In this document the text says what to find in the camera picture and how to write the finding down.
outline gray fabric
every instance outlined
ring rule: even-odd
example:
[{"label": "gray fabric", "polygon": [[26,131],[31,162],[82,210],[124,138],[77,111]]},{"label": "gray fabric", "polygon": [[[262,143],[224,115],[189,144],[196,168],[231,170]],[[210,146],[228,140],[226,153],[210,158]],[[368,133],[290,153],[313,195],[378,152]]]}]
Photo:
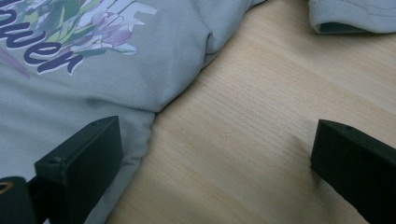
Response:
[{"label": "gray fabric", "polygon": [[310,0],[310,22],[320,34],[396,32],[394,0]]},{"label": "gray fabric", "polygon": [[0,2],[0,176],[32,178],[73,133],[118,115],[125,156],[87,219],[104,222],[147,153],[155,113],[263,1]]}]

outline black plastic piece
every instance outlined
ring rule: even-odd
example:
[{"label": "black plastic piece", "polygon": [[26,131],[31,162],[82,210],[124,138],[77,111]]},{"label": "black plastic piece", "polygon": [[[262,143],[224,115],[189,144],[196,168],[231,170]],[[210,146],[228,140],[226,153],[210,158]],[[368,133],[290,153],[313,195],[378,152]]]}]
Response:
[{"label": "black plastic piece", "polygon": [[0,223],[83,223],[120,169],[118,117],[90,123],[35,163],[36,177],[0,180]]},{"label": "black plastic piece", "polygon": [[35,163],[51,223],[82,223],[120,169],[117,117],[97,120]]},{"label": "black plastic piece", "polygon": [[370,223],[396,223],[396,149],[320,120],[311,167]]}]

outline sleeve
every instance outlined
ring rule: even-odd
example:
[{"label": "sleeve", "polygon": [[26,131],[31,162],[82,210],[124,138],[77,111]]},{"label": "sleeve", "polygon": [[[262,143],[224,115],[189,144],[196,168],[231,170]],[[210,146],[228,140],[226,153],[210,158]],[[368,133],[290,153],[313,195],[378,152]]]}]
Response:
[{"label": "sleeve", "polygon": [[319,34],[396,32],[396,1],[310,0],[311,26]]}]

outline wooden surface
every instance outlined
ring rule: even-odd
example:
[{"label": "wooden surface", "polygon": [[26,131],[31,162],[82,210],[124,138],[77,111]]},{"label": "wooden surface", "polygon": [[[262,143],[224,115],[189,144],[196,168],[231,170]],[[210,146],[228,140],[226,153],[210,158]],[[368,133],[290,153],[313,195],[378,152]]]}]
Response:
[{"label": "wooden surface", "polygon": [[396,147],[396,35],[316,35],[306,0],[251,9],[160,113],[107,223],[366,223],[310,169],[319,119]]}]

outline wooden table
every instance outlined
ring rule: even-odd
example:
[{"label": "wooden table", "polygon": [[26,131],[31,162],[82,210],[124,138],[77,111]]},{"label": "wooden table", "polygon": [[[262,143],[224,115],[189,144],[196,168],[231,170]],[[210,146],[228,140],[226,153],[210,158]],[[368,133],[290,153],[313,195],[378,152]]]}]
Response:
[{"label": "wooden table", "polygon": [[319,119],[396,147],[396,35],[317,35],[306,0],[261,4],[157,116],[107,223],[366,223],[310,169]]}]

